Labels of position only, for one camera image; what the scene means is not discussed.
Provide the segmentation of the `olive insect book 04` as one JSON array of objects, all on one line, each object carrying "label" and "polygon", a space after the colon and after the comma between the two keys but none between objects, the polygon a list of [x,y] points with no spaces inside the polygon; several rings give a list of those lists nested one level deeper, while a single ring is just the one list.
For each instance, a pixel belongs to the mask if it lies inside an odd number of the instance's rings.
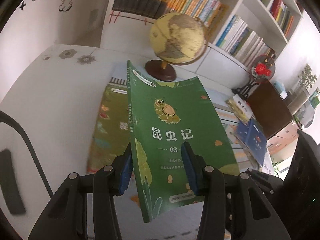
[{"label": "olive insect book 04", "polygon": [[109,83],[101,99],[89,148],[87,173],[97,172],[122,155],[129,143],[127,88]]}]

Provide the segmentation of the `green insect book 03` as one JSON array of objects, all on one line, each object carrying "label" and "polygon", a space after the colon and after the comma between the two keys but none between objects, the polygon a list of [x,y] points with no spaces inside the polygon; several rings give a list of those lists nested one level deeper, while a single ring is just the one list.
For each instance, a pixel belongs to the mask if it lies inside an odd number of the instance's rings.
[{"label": "green insect book 03", "polygon": [[181,157],[188,142],[222,173],[239,174],[225,128],[197,77],[160,82],[127,63],[133,169],[144,222],[200,202],[190,189]]}]

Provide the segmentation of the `row of white blue books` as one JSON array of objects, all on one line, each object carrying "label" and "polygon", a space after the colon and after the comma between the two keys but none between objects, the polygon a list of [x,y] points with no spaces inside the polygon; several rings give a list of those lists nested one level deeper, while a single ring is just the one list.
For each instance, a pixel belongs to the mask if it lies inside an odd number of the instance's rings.
[{"label": "row of white blue books", "polygon": [[246,67],[249,67],[260,55],[267,55],[272,59],[277,55],[276,51],[238,15],[231,18],[215,46]]}]

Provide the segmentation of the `row of orange books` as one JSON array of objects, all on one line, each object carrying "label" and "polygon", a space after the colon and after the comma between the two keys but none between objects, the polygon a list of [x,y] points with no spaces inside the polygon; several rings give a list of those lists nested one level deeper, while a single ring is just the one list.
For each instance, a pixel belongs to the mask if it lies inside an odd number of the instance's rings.
[{"label": "row of orange books", "polygon": [[215,20],[223,17],[228,6],[220,0],[169,0],[164,14],[179,12],[194,19],[198,18],[206,28],[209,28]]}]

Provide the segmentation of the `white rabbit hill book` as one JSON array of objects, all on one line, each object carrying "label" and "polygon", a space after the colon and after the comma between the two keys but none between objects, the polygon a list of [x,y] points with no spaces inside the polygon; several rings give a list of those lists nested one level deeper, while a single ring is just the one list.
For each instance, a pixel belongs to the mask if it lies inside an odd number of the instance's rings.
[{"label": "white rabbit hill book", "polygon": [[226,104],[236,117],[244,124],[248,124],[250,119],[253,117],[251,108],[245,100],[240,98],[238,94],[226,100]]},{"label": "white rabbit hill book", "polygon": [[275,172],[274,172],[271,156],[269,153],[265,154],[263,165],[259,169],[259,171],[274,176]]}]

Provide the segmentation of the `small floor green plant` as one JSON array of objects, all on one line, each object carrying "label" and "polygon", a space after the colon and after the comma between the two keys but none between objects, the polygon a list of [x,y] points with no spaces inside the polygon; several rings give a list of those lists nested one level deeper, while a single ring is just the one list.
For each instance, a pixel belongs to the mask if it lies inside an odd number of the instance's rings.
[{"label": "small floor green plant", "polygon": [[285,178],[287,170],[289,169],[289,166],[287,165],[286,161],[284,160],[278,160],[276,161],[274,158],[271,158],[272,160],[272,166],[274,169],[274,175],[278,178]]}]

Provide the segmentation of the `blue fairy tales book 02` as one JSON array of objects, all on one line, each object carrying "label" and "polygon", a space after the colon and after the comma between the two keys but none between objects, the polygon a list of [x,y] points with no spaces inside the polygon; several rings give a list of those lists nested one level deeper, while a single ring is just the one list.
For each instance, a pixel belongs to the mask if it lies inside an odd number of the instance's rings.
[{"label": "blue fairy tales book 02", "polygon": [[267,140],[259,123],[253,118],[247,124],[239,121],[236,136],[249,149],[259,166],[262,167],[267,152]]}]

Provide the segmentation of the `patterned blue table mat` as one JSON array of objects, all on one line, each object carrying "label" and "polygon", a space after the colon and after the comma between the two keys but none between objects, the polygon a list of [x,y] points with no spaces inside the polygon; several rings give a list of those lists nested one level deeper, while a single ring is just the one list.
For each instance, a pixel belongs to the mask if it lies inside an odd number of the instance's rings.
[{"label": "patterned blue table mat", "polygon": [[110,165],[131,146],[135,186],[128,190],[128,204],[149,223],[203,201],[186,175],[184,142],[222,173],[238,175],[251,166],[235,135],[238,123],[233,113],[214,107],[198,77],[162,82],[127,61],[103,93],[87,170]]}]

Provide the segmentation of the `dark brown wooden cabinet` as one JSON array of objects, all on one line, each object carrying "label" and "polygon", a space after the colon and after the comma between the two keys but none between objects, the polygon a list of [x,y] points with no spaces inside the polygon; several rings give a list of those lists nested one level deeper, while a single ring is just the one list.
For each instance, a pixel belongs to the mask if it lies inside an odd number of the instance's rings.
[{"label": "dark brown wooden cabinet", "polygon": [[274,144],[289,144],[298,138],[297,125],[284,100],[270,82],[260,84],[247,102],[266,139]]}]

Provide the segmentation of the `green white boxes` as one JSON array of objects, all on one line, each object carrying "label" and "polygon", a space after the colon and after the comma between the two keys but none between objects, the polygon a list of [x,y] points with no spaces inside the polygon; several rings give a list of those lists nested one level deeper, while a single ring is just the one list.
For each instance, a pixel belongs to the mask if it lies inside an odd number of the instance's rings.
[{"label": "green white boxes", "polygon": [[319,88],[312,93],[308,100],[295,113],[295,118],[302,128],[308,128],[312,123],[315,110],[319,105]]}]

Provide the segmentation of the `potted plant in cylinder vase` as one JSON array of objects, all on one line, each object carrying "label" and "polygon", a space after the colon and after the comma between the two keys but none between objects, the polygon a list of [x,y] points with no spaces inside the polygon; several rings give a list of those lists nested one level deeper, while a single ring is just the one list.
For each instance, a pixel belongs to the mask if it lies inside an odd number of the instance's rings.
[{"label": "potted plant in cylinder vase", "polygon": [[316,84],[317,76],[307,64],[298,75],[298,82],[291,89],[288,109],[294,115],[310,97],[309,90]]}]

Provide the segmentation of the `blue tissue box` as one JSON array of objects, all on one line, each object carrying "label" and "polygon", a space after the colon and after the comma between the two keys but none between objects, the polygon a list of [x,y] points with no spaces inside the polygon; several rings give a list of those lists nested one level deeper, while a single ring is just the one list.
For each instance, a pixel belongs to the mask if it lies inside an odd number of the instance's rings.
[{"label": "blue tissue box", "polygon": [[284,100],[287,97],[287,92],[284,87],[284,85],[281,82],[274,81],[273,86],[276,89],[277,93],[280,95],[280,97]]}]

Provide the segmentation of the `red flower round fan ornament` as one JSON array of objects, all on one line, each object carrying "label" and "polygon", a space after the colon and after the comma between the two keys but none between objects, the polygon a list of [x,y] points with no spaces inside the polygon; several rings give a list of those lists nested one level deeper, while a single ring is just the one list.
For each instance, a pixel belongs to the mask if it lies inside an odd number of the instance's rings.
[{"label": "red flower round fan ornament", "polygon": [[232,92],[238,94],[240,98],[246,100],[250,90],[262,83],[271,80],[276,71],[276,64],[272,57],[260,55],[256,57],[249,68],[249,81],[242,87],[233,88]]}]

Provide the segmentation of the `antique yellow globe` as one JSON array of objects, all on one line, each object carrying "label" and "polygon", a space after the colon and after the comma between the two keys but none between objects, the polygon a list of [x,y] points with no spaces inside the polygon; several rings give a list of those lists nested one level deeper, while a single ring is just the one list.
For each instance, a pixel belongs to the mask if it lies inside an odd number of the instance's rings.
[{"label": "antique yellow globe", "polygon": [[199,17],[180,12],[158,18],[150,29],[150,45],[158,59],[145,64],[146,72],[160,81],[175,81],[177,74],[173,66],[192,64],[206,53],[206,30]]}]

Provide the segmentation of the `white bookshelf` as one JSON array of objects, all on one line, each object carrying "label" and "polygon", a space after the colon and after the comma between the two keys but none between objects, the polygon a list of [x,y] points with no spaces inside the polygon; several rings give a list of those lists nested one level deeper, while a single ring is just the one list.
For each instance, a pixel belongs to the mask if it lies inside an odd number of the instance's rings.
[{"label": "white bookshelf", "polygon": [[100,45],[147,57],[162,81],[188,67],[240,82],[257,57],[284,50],[301,18],[296,0],[109,0]]}]

